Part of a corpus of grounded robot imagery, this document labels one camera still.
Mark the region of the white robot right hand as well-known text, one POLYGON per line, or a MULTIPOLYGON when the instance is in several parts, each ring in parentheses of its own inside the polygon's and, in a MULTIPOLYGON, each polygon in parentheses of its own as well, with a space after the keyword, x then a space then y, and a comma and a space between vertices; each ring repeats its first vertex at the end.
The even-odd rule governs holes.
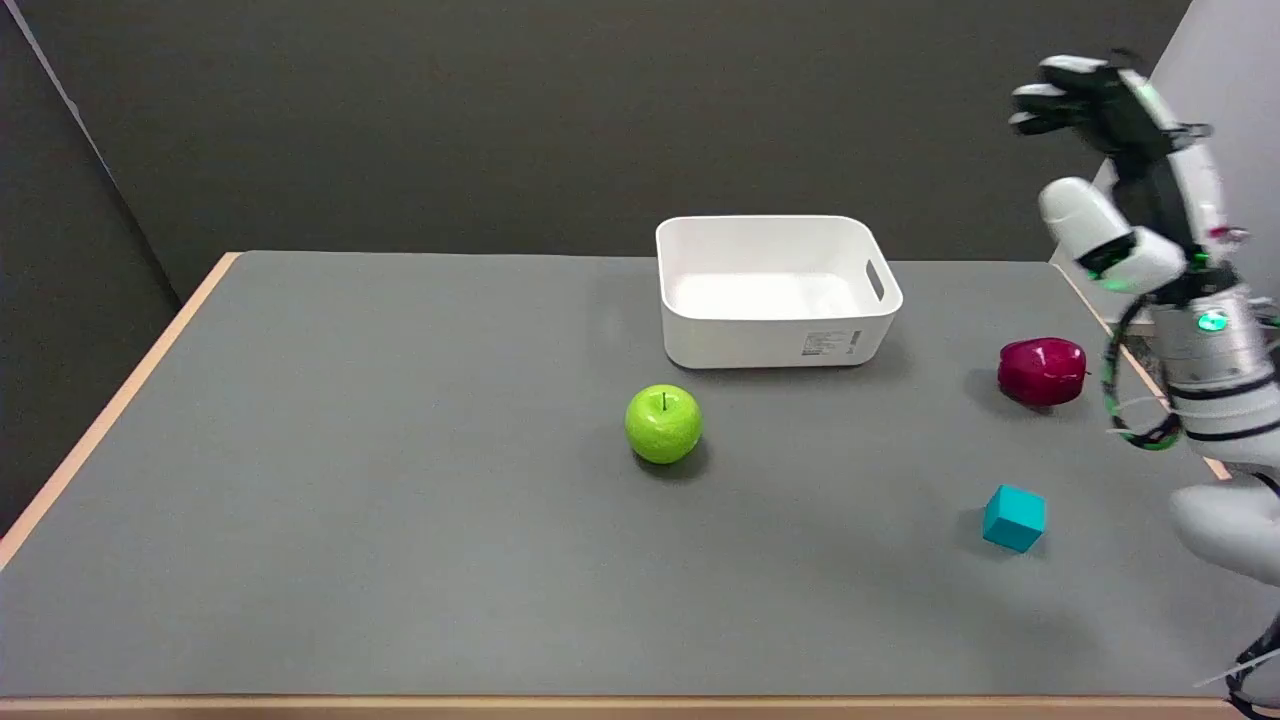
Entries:
POLYGON ((1012 91, 1010 127, 1073 131, 1114 173, 1107 187, 1064 177, 1042 188, 1038 209, 1057 250, 1093 286, 1157 304, 1238 286, 1210 127, 1179 120, 1130 67, 1060 54, 1038 68, 1037 82, 1012 91))

